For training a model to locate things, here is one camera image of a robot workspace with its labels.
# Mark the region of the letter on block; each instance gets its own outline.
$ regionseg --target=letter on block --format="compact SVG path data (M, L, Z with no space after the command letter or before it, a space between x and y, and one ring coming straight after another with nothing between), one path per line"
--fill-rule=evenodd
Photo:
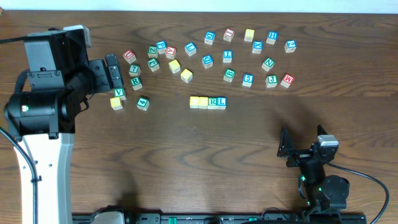
M207 109L208 103L208 97L199 97L199 109Z
M169 68L173 74L176 72L179 72L181 70L181 66L180 66L179 62L177 61L177 59L169 62Z
M253 50L252 53L254 54L261 54L262 50L262 41L254 41L253 42Z
M285 44L285 52L286 53L292 53L296 50L296 48L297 48L296 41L294 41L294 40L286 41L286 44Z
M226 97L217 97L217 109L225 110L226 108Z
M159 55L159 53L157 51L157 47L156 46L149 46L148 57L149 58L157 58L158 55Z
M215 38L216 38L216 34L208 31L205 35L205 44L213 45Z
M126 51L123 57L129 63L133 63L137 60L136 55L131 50Z
M207 105L207 109L209 109L209 110L217 109L217 98L216 97L209 97L209 104Z
M276 39L278 39L278 33L274 31L269 31L267 44L275 44Z
M191 96L189 106L191 108L199 108L199 96Z
M185 52L188 54L188 56L192 56L196 54L197 47L195 46L195 44L193 44L193 42L190 42L185 46Z
M269 72L269 70L271 70L274 65L275 62L273 61L273 59L267 58L267 60L265 60L264 63L262 64L262 69Z
M167 48L166 41L164 41L164 40L159 41L158 43L156 43L156 47L157 47L157 52L159 54L166 53L166 48Z
M223 52L223 63L232 62L232 50L224 50Z
M210 68L213 66L213 58L211 57L211 55L206 55L202 58L201 60L204 68Z
M140 109L140 110L147 111L147 110L148 110L148 107L149 107L149 100L140 97L140 98L138 99L138 102L137 102L137 107L138 107L138 109Z
M114 89L114 97L120 97L121 100L126 100L126 93L123 88Z
M251 87L253 84L254 76L250 74L244 74L242 86Z
M131 82L132 88L134 90L139 90L142 88L142 83L141 83L139 77L130 79L130 82Z
M141 69L138 65L130 65L129 74L131 77L138 77L141 73Z
M159 62L156 60L156 58L150 59L148 61L148 66L149 66L150 70L153 71L153 72L160 68L159 67Z
M294 77L286 74L280 85L288 88L293 83Z
M122 103L122 100L120 99L120 97L112 98L111 106L112 106L112 109L114 109L114 110L123 109L123 103Z
M189 71L188 69L184 69L184 71L182 71L181 73L181 79L188 83L189 81L191 81L191 79L193 78L193 74L191 71Z
M227 82L232 82L235 76L235 71L232 69L227 69L224 74L224 80Z
M272 88L278 85L278 78L276 75L269 75L266 78L266 86L267 88Z
M244 41L252 42L253 37L254 37L254 30L246 29L246 32L244 33Z
M168 59L174 60L176 53L177 53L177 49L175 47L167 47L166 48L166 57Z
M224 33L224 40L231 42L232 39L234 38L235 35L235 31L231 30L230 28L228 28L225 33Z

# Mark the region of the wood grain tabletop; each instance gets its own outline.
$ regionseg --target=wood grain tabletop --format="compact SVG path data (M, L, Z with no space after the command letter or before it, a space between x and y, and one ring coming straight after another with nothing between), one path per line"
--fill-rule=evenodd
M90 109L76 118L71 190L74 213L107 205L163 212L261 212L267 207L296 210L307 205L297 192L298 168L276 156L280 129L286 126L297 148L308 148L322 124L340 142L335 164L373 175L390 190L380 223L396 223L398 213L398 16L369 14L278 14L197 12L53 12L4 11L0 39L49 28L84 24L91 31L89 59L116 54L127 92L124 109L112 110L113 92L97 94ZM231 43L226 28L236 31ZM246 29L264 42L252 54ZM270 30L279 37L265 44ZM204 44L207 31L216 33ZM286 40L297 49L286 54ZM146 65L148 46L165 40L177 48L177 60L193 72L185 83L172 74L169 59L160 70ZM194 42L189 57L184 46ZM133 50L141 66L143 89L129 83L122 54ZM222 51L234 52L231 64ZM204 69L201 57L212 55ZM261 68L265 58L274 68ZM0 45L0 108L28 63L22 42ZM223 81L227 68L236 71ZM242 87L245 73L254 75ZM265 86L266 75L295 77L288 88ZM148 111L137 109L140 96ZM222 110L189 108L190 96L225 96ZM4 113L0 125L7 127ZM347 178L346 212L364 213L370 222L384 202L380 186L368 179L325 166L327 175ZM0 144L0 223L21 222L21 181L17 157L4 138Z

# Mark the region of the wooden table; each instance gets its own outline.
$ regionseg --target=wooden table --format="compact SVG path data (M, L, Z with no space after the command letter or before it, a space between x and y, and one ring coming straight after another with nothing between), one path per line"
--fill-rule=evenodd
M123 71L127 101L113 111L113 93L97 94L90 109L76 119L76 145L71 168L73 212L100 207L161 209L163 212L261 212L267 207L295 210L307 202L297 192L298 168L286 168L276 157L280 128L286 125L297 148L316 140L322 124L340 142L335 164L373 175L390 190L391 202L380 223L396 223L398 212L398 16L360 14L239 14L168 12L5 11L0 38L11 38L84 24L93 46L89 58L116 54ZM223 41L227 27L236 31ZM244 42L246 28L266 41L279 32L275 45L260 55ZM216 32L214 45L204 44L206 31ZM286 40L297 50L285 54ZM146 62L148 46L165 40L177 48L182 69L194 73L186 84L172 75L164 55L160 70ZM184 52L193 41L198 52ZM133 91L122 54L133 50L141 66L143 89ZM233 50L232 64L222 63L222 50ZM213 56L204 69L201 57ZM22 42L0 46L0 108L8 101L17 75L28 68ZM266 57L275 60L265 72ZM227 68L236 71L223 81ZM254 75L242 87L244 73ZM265 88L267 74L295 77L288 89ZM147 112L137 109L147 96ZM189 96L226 96L225 111L191 110ZM0 116L1 126L6 126ZM21 190L15 152L2 138L0 146L0 220L21 222ZM351 182L347 212L363 212L369 222L384 201L370 180L326 167Z

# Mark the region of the white backdrop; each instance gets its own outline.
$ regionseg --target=white backdrop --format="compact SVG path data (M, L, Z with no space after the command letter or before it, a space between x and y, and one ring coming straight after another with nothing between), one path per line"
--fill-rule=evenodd
M0 0L4 9L398 13L398 0Z

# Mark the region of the toy block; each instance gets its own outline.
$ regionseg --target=toy block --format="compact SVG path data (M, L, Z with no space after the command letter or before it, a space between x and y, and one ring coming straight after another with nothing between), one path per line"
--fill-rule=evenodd
M126 92L124 92L123 88L115 88L114 97L120 97L121 100L126 100Z
M177 61L177 59L169 62L169 68L173 74L176 72L179 72L181 70L181 66L180 66L179 62Z
M175 47L167 47L166 48L166 57L168 59L174 60L176 53L177 53L177 49Z
M285 75L284 79L282 79L280 85L288 88L293 83L294 77L287 74Z
M266 86L267 88L272 88L278 85L278 77L276 75L269 75L266 78Z
M164 40L159 41L158 43L156 43L156 47L157 47L157 52L159 54L166 53L166 48L167 48L166 41L164 41Z
M188 54L188 56L192 56L196 54L197 47L195 46L195 44L193 44L193 42L190 42L185 46L185 52Z
M286 41L286 44L285 44L285 52L286 53L292 53L296 50L296 48L297 48L296 41L294 41L294 40Z
M225 110L226 108L226 97L217 97L217 109Z
M269 31L267 44L275 44L276 39L278 39L278 33L274 31Z
M189 81L191 81L191 79L193 78L193 73L191 71L189 71L188 69L184 69L184 71L182 71L181 73L181 79L188 83Z
M223 63L232 62L232 50L224 50L223 52Z
M253 84L254 76L250 74L244 74L242 86L251 87Z
M132 88L134 90L139 90L142 88L142 83L141 83L141 80L139 79L139 77L130 79L130 82L131 82Z
M156 60L156 58L152 58L148 61L148 66L151 71L156 71L160 68L159 62Z
M201 59L201 63L203 64L204 68L210 68L213 66L213 58L211 55L206 55Z
M234 38L235 31L231 30L230 28L227 28L227 30L224 33L224 40L231 42L232 38Z
M137 60L136 55L131 50L126 51L123 57L129 63L133 63Z
M275 65L275 62L271 58L267 58L264 63L262 63L261 68L264 69L265 71L269 72Z
M190 108L199 108L199 96L191 96L189 101Z
M216 34L208 31L205 35L205 44L213 45L215 38L216 38Z
M254 30L246 29L246 32L244 33L244 41L252 42L253 37L254 37Z
M209 104L208 97L199 97L199 109L207 109L208 104Z
M207 105L207 109L209 110L217 109L217 97L209 97L209 103Z
M227 69L224 74L224 80L227 82L232 82L235 76L235 71L232 69Z
M262 41L254 41L253 42L253 50L252 53L260 54L262 50Z
M137 77L141 73L141 69L138 65L130 65L129 74L131 77Z
M140 97L140 98L138 99L138 102L137 102L137 107L138 107L138 109L140 109L140 110L147 111L147 110L148 110L148 107L149 107L149 100Z
M158 55L159 55L159 53L157 51L157 47L156 46L149 46L148 57L149 58L157 58Z
M112 106L112 109L114 109L114 110L123 109L122 99L120 99L120 97L112 98L111 99L111 106Z

